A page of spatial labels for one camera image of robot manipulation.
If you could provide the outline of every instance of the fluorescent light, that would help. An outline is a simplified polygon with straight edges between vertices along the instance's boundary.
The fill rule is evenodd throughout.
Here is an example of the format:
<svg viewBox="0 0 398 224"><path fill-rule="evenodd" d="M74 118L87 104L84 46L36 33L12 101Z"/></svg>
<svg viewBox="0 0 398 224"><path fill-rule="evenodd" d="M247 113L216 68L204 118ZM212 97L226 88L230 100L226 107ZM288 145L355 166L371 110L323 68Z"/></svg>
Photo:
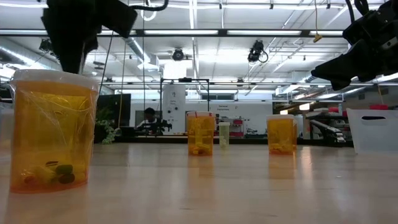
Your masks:
<svg viewBox="0 0 398 224"><path fill-rule="evenodd" d="M145 30L148 35L215 35L218 30Z"/></svg>
<svg viewBox="0 0 398 224"><path fill-rule="evenodd" d="M295 100L299 100L299 99L304 98L304 97L305 97L304 94L300 94L300 95L297 95L294 99Z"/></svg>
<svg viewBox="0 0 398 224"><path fill-rule="evenodd" d="M380 78L375 78L374 81L376 81L376 83L380 83L380 82L385 82L385 81L389 81L389 80L393 80L398 78L398 73L392 74L392 75L384 75Z"/></svg>
<svg viewBox="0 0 398 224"><path fill-rule="evenodd" d="M98 34L98 35L99 35L99 36L101 36L101 35L112 35L112 32L113 32L113 30L102 30L101 33ZM136 34L137 34L137 33L136 33L135 30L132 30L132 31L130 32L130 35L136 35Z"/></svg>
<svg viewBox="0 0 398 224"><path fill-rule="evenodd" d="M111 35L111 30L102 30L99 36L101 35ZM47 35L46 30L29 30L29 29L0 29L0 35ZM136 31L132 30L130 35L136 35Z"/></svg>
<svg viewBox="0 0 398 224"><path fill-rule="evenodd" d="M344 94L351 94L351 93L355 93L355 92L357 92L357 91L359 91L359 90L363 90L363 89L365 89L365 87L361 87L361 88L355 88L355 89L353 89L353 90L348 90L347 92L345 92Z"/></svg>
<svg viewBox="0 0 398 224"><path fill-rule="evenodd" d="M317 34L316 31L310 31L310 35L315 36ZM341 36L343 35L342 30L319 30L318 31L319 35L333 35L333 36Z"/></svg>
<svg viewBox="0 0 398 224"><path fill-rule="evenodd" d="M310 104L306 103L306 104L300 105L298 108L300 108L300 110L310 110Z"/></svg>
<svg viewBox="0 0 398 224"><path fill-rule="evenodd" d="M228 35L300 35L301 30L228 30Z"/></svg>
<svg viewBox="0 0 398 224"><path fill-rule="evenodd" d="M14 75L14 72L15 72L15 70L13 70L11 68L7 68L6 66L3 66L3 68L0 69L1 80L4 81L3 77L10 79Z"/></svg>
<svg viewBox="0 0 398 224"><path fill-rule="evenodd" d="M22 29L10 29L0 30L0 35L47 35L46 30L22 30Z"/></svg>
<svg viewBox="0 0 398 224"><path fill-rule="evenodd" d="M322 96L319 96L318 99L327 99L327 98L332 98L339 95L339 93L329 93L329 94L324 94Z"/></svg>

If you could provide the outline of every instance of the wall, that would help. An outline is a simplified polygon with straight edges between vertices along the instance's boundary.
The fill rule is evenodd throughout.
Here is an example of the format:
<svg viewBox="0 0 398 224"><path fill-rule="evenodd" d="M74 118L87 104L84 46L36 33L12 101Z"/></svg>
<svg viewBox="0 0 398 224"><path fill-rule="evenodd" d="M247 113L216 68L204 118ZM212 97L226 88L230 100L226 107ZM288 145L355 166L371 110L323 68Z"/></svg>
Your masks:
<svg viewBox="0 0 398 224"><path fill-rule="evenodd" d="M155 110L160 110L160 103L158 101L148 101L145 103L145 107L151 107ZM135 126L136 110L143 110L144 102L142 101L131 101L131 117L130 126ZM207 102L199 101L192 102L188 101L185 105L185 111L207 111ZM219 113L220 116L238 117L242 116L245 121L244 130L251 128L258 130L258 134L264 134L267 128L267 115L272 114L272 103L258 102L210 102L210 111Z"/></svg>

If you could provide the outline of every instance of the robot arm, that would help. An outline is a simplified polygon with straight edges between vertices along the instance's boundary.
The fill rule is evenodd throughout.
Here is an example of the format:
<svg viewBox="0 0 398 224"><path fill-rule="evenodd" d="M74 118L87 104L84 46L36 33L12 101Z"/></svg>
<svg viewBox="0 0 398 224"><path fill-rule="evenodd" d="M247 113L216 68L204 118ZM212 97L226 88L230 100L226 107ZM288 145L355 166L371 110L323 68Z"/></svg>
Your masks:
<svg viewBox="0 0 398 224"><path fill-rule="evenodd" d="M53 51L65 72L79 73L87 54L98 48L96 35L102 26L128 38L137 18L136 9L164 10L160 7L127 6L119 0L47 0L42 22Z"/></svg>
<svg viewBox="0 0 398 224"><path fill-rule="evenodd" d="M355 6L363 17L343 32L350 50L311 71L314 77L331 81L334 90L348 86L355 76L368 82L377 75L398 72L398 0L384 3L377 11L369 10L367 0L355 0Z"/></svg>

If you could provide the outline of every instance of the wire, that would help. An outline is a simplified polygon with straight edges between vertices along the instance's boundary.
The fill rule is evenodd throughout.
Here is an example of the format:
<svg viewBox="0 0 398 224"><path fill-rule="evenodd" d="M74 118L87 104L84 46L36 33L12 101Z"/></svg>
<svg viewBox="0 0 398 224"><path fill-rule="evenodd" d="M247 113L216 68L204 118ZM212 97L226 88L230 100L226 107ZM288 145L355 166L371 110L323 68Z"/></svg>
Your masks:
<svg viewBox="0 0 398 224"><path fill-rule="evenodd" d="M169 0L165 0L164 1L164 5L166 5L169 3ZM142 29L145 30L145 19L142 20ZM145 37L142 37L142 51L145 52ZM144 87L144 124L145 127L147 126L147 120L145 119L145 106L146 106L146 91L145 91L145 58L142 59L142 85Z"/></svg>
<svg viewBox="0 0 398 224"><path fill-rule="evenodd" d="M269 59L268 54L267 54L267 52L265 52L264 50L263 50L262 52L267 56L267 59L266 59L265 61L262 61L262 60L260 60L260 58L259 58L259 62L261 62L261 63L266 63L266 62L268 62L268 59Z"/></svg>
<svg viewBox="0 0 398 224"><path fill-rule="evenodd" d="M346 0L348 11L349 11L349 18L351 19L351 23L355 21L355 16L354 16L354 10L353 10L353 5L349 0Z"/></svg>
<svg viewBox="0 0 398 224"><path fill-rule="evenodd" d="M132 9L138 9L138 10L145 10L145 11L151 11L151 12L159 12L163 11L164 9L167 8L169 5L169 0L164 0L163 6L159 7L148 7L148 6L130 6Z"/></svg>
<svg viewBox="0 0 398 224"><path fill-rule="evenodd" d="M377 90L379 90L379 96L380 96L381 104L384 104L383 96L381 95L381 90L380 90L380 85L379 85L378 78L376 78L376 81L377 81Z"/></svg>
<svg viewBox="0 0 398 224"><path fill-rule="evenodd" d="M121 85L121 92L120 92L118 128L120 128L120 119L121 119L121 116L122 116L124 67L126 65L126 45L127 44L124 43L123 68L122 68L122 85Z"/></svg>
<svg viewBox="0 0 398 224"><path fill-rule="evenodd" d="M150 3L150 0L147 0L146 4L147 4L147 6L151 6L151 5L152 5L152 4ZM141 11L140 11L140 15L141 15L141 18L142 18L143 20L145 20L145 21L151 21L151 20L155 19L155 17L156 17L156 12L153 12L152 15L151 15L150 17L146 17L145 14L144 14L144 10L141 10Z"/></svg>
<svg viewBox="0 0 398 224"><path fill-rule="evenodd" d="M318 35L318 6L317 6L317 0L314 0L315 3L315 32Z"/></svg>
<svg viewBox="0 0 398 224"><path fill-rule="evenodd" d="M101 94L102 84L104 83L104 77L105 77L106 65L108 64L108 57L109 57L109 53L111 52L111 46L112 46L112 40L113 40L113 34L114 34L114 31L112 31L112 34L111 34L111 40L109 41L108 52L106 53L105 65L104 65L104 72L102 73L101 84L99 85L99 92L98 92L99 94Z"/></svg>
<svg viewBox="0 0 398 224"><path fill-rule="evenodd" d="M355 0L354 3L356 9L362 14L362 16L369 12L368 0Z"/></svg>
<svg viewBox="0 0 398 224"><path fill-rule="evenodd" d="M36 64L36 62L38 62L40 59L42 59L47 53L49 53L49 52L46 52L43 55L41 55L35 62L32 63L32 65L29 66L29 68L32 67L34 64Z"/></svg>

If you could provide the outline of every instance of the person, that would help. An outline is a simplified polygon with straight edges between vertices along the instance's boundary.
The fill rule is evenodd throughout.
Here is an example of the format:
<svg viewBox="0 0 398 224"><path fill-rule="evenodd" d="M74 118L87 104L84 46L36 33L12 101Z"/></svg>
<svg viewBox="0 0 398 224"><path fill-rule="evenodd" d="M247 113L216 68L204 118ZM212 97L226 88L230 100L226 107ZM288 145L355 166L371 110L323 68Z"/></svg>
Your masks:
<svg viewBox="0 0 398 224"><path fill-rule="evenodd" d="M137 127L157 122L157 119L155 118L155 110L153 108L146 108L144 110L144 117L145 120L143 120Z"/></svg>

